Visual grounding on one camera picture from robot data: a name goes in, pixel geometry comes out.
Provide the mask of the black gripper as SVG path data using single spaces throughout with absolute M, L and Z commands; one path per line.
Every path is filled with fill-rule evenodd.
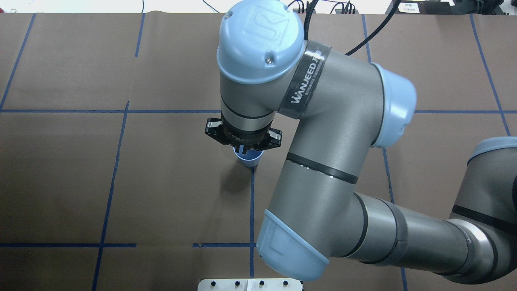
M 247 155 L 250 149 L 265 151 L 282 144 L 282 131 L 270 124 L 262 129 L 245 131 L 234 127 L 224 117 L 208 118 L 204 133 L 220 144 L 234 147 L 235 154 L 240 152 L 240 146 L 243 146 L 243 155 Z

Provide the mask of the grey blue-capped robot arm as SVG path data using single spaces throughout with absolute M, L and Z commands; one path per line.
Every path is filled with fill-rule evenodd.
M 318 279 L 330 257 L 483 284 L 516 269 L 516 138 L 473 151 L 449 219 L 356 192 L 369 149 L 401 138 L 411 81 L 305 36 L 278 0 L 243 0 L 223 16 L 216 60 L 221 118 L 205 134 L 236 153 L 278 148 L 275 114 L 299 120 L 257 250 L 284 276 Z

